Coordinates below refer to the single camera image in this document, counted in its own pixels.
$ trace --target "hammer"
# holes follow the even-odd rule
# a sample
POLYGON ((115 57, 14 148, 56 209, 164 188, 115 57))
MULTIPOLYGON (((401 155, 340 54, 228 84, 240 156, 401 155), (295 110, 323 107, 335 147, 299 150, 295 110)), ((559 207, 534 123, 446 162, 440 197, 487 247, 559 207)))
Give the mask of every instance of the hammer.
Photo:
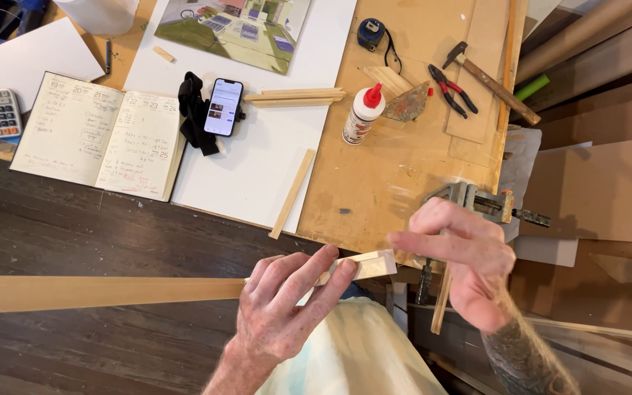
POLYGON ((476 64, 472 63, 467 56, 465 56, 465 50, 467 49, 467 43, 465 41, 460 41, 460 44, 457 44, 455 48, 453 48, 450 53, 448 53, 447 60, 443 64, 443 69, 448 67, 452 61, 456 61, 460 63, 460 65, 470 72, 471 75, 475 76, 479 82, 489 88, 490 91, 494 92, 495 95, 501 98, 509 107, 513 108, 521 114, 521 116, 528 121, 531 125, 535 125, 540 122, 540 117, 538 114, 533 112, 527 105, 521 103, 514 94, 506 90, 504 86, 496 82, 496 79, 487 75, 486 72, 483 72, 476 64))

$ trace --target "dark wooden floor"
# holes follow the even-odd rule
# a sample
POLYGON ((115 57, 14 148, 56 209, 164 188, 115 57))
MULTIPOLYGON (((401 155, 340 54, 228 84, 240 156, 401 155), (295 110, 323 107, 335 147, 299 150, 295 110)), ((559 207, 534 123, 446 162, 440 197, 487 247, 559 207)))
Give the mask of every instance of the dark wooden floor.
MULTIPOLYGON (((0 275, 249 276, 315 242, 167 203, 10 172, 0 275)), ((0 394, 188 394, 235 331, 237 301, 0 313, 0 394)))

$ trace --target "white cloth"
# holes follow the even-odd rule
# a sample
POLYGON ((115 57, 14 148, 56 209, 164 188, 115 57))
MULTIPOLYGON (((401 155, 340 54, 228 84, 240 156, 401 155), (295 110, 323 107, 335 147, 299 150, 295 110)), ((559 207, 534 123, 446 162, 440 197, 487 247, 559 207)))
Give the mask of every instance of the white cloth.
POLYGON ((387 313, 365 297, 341 300, 299 354, 272 372, 258 395, 447 392, 387 313))

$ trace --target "painting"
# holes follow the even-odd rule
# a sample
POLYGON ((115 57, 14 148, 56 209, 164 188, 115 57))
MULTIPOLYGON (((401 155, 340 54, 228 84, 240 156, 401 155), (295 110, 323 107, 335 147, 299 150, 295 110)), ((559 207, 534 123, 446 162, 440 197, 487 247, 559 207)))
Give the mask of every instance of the painting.
POLYGON ((170 0, 155 36, 285 75, 311 0, 170 0))

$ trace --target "pliers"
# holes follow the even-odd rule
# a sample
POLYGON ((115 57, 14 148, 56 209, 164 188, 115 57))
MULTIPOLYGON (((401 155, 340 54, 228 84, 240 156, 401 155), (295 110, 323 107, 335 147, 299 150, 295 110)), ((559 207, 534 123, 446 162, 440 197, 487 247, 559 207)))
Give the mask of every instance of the pliers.
POLYGON ((452 96, 447 90, 448 86, 450 86, 453 91, 457 92, 457 94, 460 95, 460 97, 463 101, 465 101, 465 104, 467 104, 467 107, 470 109, 470 111, 472 111, 472 113, 477 114, 479 112, 479 110, 477 110, 477 107, 475 107, 475 105, 472 103, 472 100, 470 100, 470 97, 465 93, 465 91, 463 91, 462 88, 455 85, 454 83, 448 81, 448 78, 446 78, 445 74, 443 74, 440 69, 438 69, 434 65, 428 65, 428 71, 430 72, 430 75, 433 77, 433 79, 438 83, 438 85, 440 85, 440 90, 443 91, 443 96, 445 97, 445 100, 455 111, 462 115, 463 118, 467 119, 467 113, 465 112, 465 110, 462 109, 462 107, 460 107, 458 103, 455 103, 455 101, 452 100, 452 96))

